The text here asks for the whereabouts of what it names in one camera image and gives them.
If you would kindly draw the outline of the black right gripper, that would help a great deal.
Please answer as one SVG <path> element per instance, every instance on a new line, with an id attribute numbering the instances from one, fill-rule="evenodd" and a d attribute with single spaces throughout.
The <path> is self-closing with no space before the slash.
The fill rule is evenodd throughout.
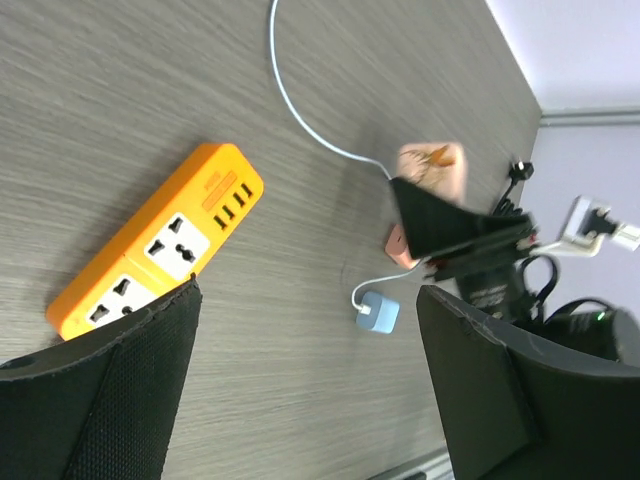
<path id="1" fill-rule="evenodd" d="M 525 284 L 536 260 L 537 230 L 527 214 L 479 214 L 421 189 L 406 179 L 390 181 L 410 255 L 429 258 L 430 277 L 452 279 L 469 305 L 508 323 L 542 323 L 545 302 L 555 288 L 551 277 L 539 292 Z"/>

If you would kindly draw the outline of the orange power strip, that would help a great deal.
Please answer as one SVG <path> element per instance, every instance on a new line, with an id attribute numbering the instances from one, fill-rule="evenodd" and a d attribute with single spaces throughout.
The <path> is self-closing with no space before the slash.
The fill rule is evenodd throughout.
<path id="1" fill-rule="evenodd" d="M 234 144 L 205 143 L 47 307 L 70 340 L 133 313 L 199 274 L 264 193 Z"/>

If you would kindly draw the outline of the white plug on strip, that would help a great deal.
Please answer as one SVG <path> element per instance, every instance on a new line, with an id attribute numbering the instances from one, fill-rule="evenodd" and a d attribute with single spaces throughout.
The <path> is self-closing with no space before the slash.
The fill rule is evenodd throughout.
<path id="1" fill-rule="evenodd" d="M 586 238 L 596 238 L 600 235 L 612 236 L 617 229 L 618 224 L 608 218 L 608 211 L 598 208 L 586 214 L 580 233 Z"/>

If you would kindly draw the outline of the beige red power strip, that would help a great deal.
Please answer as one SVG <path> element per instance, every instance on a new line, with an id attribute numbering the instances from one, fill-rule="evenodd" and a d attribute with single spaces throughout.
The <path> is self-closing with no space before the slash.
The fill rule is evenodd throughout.
<path id="1" fill-rule="evenodd" d="M 635 251 L 639 247 L 639 228 L 610 217 L 611 207 L 592 198 L 575 199 L 561 239 L 585 255 L 595 256 L 605 239 Z"/>

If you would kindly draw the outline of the tan cube socket adapter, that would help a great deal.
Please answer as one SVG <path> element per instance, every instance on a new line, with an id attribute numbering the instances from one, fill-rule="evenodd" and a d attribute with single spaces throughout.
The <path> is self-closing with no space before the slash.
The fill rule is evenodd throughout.
<path id="1" fill-rule="evenodd" d="M 409 143 L 397 157 L 397 175 L 441 198 L 462 205 L 468 162 L 457 142 Z"/>

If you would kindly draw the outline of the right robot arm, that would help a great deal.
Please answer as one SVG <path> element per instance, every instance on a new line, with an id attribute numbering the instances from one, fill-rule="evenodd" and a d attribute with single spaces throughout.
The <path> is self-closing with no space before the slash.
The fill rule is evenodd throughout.
<path id="1" fill-rule="evenodd" d="M 559 257 L 592 258 L 606 239 L 634 251 L 638 227 L 579 197 L 559 238 L 542 244 L 532 216 L 519 208 L 481 214 L 400 177 L 390 184 L 409 254 L 426 263 L 427 278 L 454 281 L 463 301 L 498 320 L 582 353 L 638 364 L 639 325 L 625 310 L 583 297 L 545 313 Z"/>

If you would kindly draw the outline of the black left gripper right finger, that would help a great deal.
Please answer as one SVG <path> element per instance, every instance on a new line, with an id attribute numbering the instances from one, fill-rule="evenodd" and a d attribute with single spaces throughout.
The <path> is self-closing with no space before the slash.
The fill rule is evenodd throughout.
<path id="1" fill-rule="evenodd" d="M 639 349 L 583 353 L 423 286 L 417 316 L 458 479 L 635 479 Z"/>

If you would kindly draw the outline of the pink charger plug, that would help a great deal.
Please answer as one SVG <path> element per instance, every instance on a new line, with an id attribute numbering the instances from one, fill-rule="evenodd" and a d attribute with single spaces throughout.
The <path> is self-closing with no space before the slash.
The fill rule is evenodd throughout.
<path id="1" fill-rule="evenodd" d="M 404 230 L 399 224 L 391 228 L 384 251 L 397 265 L 406 270 L 414 268 L 419 263 L 411 257 Z"/>

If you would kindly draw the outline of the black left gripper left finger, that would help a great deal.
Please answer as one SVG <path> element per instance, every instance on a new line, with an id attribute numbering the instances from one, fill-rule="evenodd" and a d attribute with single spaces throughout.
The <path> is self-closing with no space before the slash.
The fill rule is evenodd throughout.
<path id="1" fill-rule="evenodd" d="M 161 478 L 201 303 L 190 278 L 106 326 L 2 363 L 2 478 Z"/>

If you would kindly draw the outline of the light blue charger plug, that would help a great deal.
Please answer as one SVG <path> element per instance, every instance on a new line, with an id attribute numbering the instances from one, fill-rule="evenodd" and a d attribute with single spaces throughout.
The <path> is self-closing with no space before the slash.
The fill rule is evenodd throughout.
<path id="1" fill-rule="evenodd" d="M 362 309 L 357 313 L 356 324 L 374 333 L 391 334 L 399 311 L 398 302 L 380 293 L 369 291 L 362 298 Z"/>

